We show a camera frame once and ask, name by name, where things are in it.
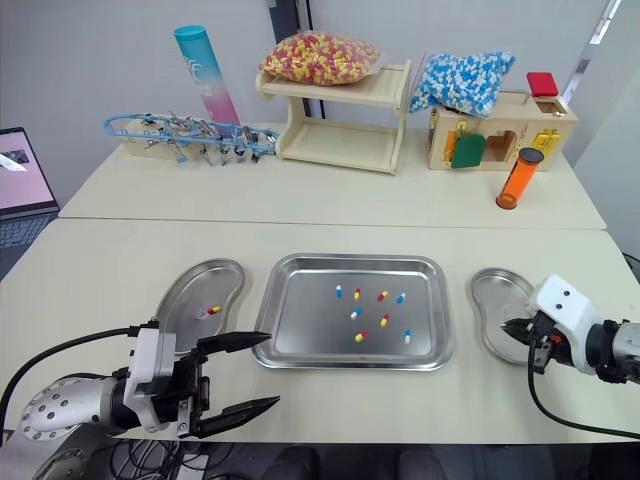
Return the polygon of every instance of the black cap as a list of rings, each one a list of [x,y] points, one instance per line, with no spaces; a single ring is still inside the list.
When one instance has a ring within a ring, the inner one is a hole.
[[[529,163],[540,163],[542,160],[544,160],[544,153],[542,153],[537,148],[530,148],[530,147],[521,148],[519,155],[522,157],[523,160]]]

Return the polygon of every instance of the wooden shelf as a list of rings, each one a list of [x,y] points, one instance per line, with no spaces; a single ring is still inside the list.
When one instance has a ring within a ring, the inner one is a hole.
[[[395,128],[306,118],[291,142],[277,153],[283,158],[389,173],[398,141]]]
[[[269,99],[285,95],[289,104],[287,128],[276,143],[281,158],[324,163],[394,174],[407,118],[411,61],[385,66],[357,83],[320,87],[280,80],[260,72],[258,94]],[[305,116],[302,98],[355,103],[394,109],[398,128],[376,127]]]
[[[359,82],[328,87],[296,83],[260,72],[256,78],[256,90],[267,98],[271,95],[286,95],[400,110],[403,87],[410,70],[411,61],[407,60],[404,65],[384,66],[375,75],[367,75]]]

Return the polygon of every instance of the laptop screen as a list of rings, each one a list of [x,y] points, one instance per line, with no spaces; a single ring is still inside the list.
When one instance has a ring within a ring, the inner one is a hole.
[[[0,131],[0,214],[56,206],[24,130]]]

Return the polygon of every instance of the red and yellow capsules in bag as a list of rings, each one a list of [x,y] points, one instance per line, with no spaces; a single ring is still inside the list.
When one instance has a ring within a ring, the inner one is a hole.
[[[355,83],[378,67],[372,44],[337,33],[302,32],[282,40],[260,64],[270,75],[313,85]]]

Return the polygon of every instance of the laptop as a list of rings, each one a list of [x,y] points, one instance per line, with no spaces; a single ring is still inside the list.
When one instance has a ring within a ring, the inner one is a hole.
[[[24,128],[0,130],[0,280],[59,211]]]

